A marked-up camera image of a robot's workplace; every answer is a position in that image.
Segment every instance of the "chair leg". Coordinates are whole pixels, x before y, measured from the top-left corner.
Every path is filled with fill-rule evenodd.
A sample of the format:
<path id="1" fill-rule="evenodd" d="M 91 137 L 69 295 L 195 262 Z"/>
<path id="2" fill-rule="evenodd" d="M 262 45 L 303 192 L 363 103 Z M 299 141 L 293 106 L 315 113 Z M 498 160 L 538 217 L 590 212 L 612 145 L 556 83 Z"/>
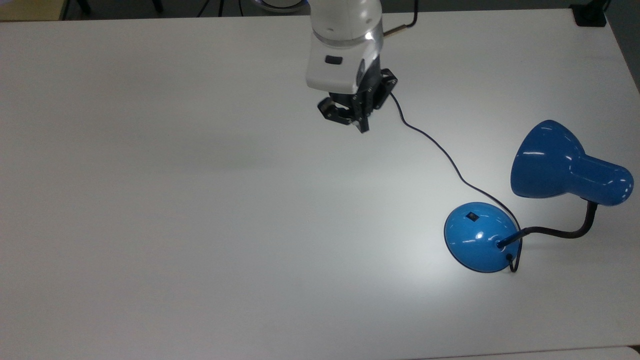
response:
<path id="1" fill-rule="evenodd" d="M 82 9 L 82 12 L 89 15 L 91 14 L 91 7 L 89 6 L 89 3 L 87 3 L 86 0 L 77 0 L 78 5 L 80 5 L 80 9 Z"/>
<path id="2" fill-rule="evenodd" d="M 156 11 L 161 13 L 164 11 L 164 8 L 162 6 L 162 0 L 152 0 L 154 2 L 154 7 L 156 8 Z"/>

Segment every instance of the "white table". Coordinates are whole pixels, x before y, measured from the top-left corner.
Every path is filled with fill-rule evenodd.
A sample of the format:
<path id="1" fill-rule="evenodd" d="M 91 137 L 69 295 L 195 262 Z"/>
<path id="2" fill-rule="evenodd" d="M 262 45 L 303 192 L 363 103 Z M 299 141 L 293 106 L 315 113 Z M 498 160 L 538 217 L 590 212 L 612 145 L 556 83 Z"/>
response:
<path id="1" fill-rule="evenodd" d="M 410 14 L 385 15 L 386 28 Z M 389 102 L 321 118 L 308 17 L 0 24 L 0 358 L 415 359 L 640 343 L 640 195 L 479 274 L 442 227 L 473 200 Z M 406 118 L 523 225 L 572 195 L 509 170 L 554 119 L 640 174 L 640 97 L 569 10 L 423 13 L 385 41 Z"/>

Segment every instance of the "dark floor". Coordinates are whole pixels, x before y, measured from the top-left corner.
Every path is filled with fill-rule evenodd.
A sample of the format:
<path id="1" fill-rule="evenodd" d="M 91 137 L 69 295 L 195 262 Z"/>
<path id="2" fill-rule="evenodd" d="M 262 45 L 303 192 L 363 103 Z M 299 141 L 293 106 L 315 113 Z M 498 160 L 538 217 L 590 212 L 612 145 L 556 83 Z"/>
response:
<path id="1" fill-rule="evenodd" d="M 218 15 L 221 0 L 210 0 L 202 13 L 203 17 Z M 82 13 L 76 0 L 68 0 L 64 20 L 94 19 L 149 19 L 156 17 L 196 17 L 206 0 L 162 0 L 164 12 L 158 14 L 151 0 L 88 0 L 92 13 Z M 381 0 L 384 12 L 410 12 L 412 0 Z M 463 10 L 507 10 L 567 8 L 572 3 L 586 3 L 586 0 L 422 0 L 421 12 L 463 11 Z M 253 0 L 227 0 L 222 16 L 240 16 L 242 6 L 245 16 L 281 16 L 269 13 Z M 308 8 L 295 13 L 308 14 Z M 620 49 L 625 56 L 631 75 L 640 89 L 640 0 L 612 0 L 607 11 Z"/>

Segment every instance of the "blue desk lamp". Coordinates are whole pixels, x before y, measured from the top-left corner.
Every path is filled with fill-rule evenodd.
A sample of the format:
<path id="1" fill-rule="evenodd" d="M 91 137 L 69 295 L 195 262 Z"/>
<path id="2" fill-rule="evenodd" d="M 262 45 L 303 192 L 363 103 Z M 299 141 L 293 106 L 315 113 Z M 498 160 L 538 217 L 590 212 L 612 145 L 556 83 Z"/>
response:
<path id="1" fill-rule="evenodd" d="M 511 167 L 511 189 L 521 197 L 545 198 L 572 193 L 587 200 L 584 224 L 576 231 L 546 227 L 518 230 L 503 210 L 483 202 L 470 202 L 451 212 L 444 228 L 451 254 L 478 272 L 496 272 L 519 256 L 516 241 L 531 233 L 579 238 L 593 224 L 598 205 L 614 206 L 629 198 L 631 173 L 618 165 L 584 153 L 578 139 L 553 120 L 538 124 L 522 142 Z"/>

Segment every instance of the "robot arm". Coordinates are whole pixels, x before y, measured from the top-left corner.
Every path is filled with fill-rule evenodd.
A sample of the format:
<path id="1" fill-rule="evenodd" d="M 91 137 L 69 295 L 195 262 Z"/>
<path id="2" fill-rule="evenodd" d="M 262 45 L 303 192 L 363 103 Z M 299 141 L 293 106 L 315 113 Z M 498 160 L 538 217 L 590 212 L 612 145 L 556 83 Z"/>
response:
<path id="1" fill-rule="evenodd" d="M 364 133 L 368 116 L 397 82 L 391 71 L 380 70 L 380 0 L 309 0 L 309 5 L 313 35 L 307 85 L 329 92 L 318 104 L 326 119 L 356 124 Z"/>

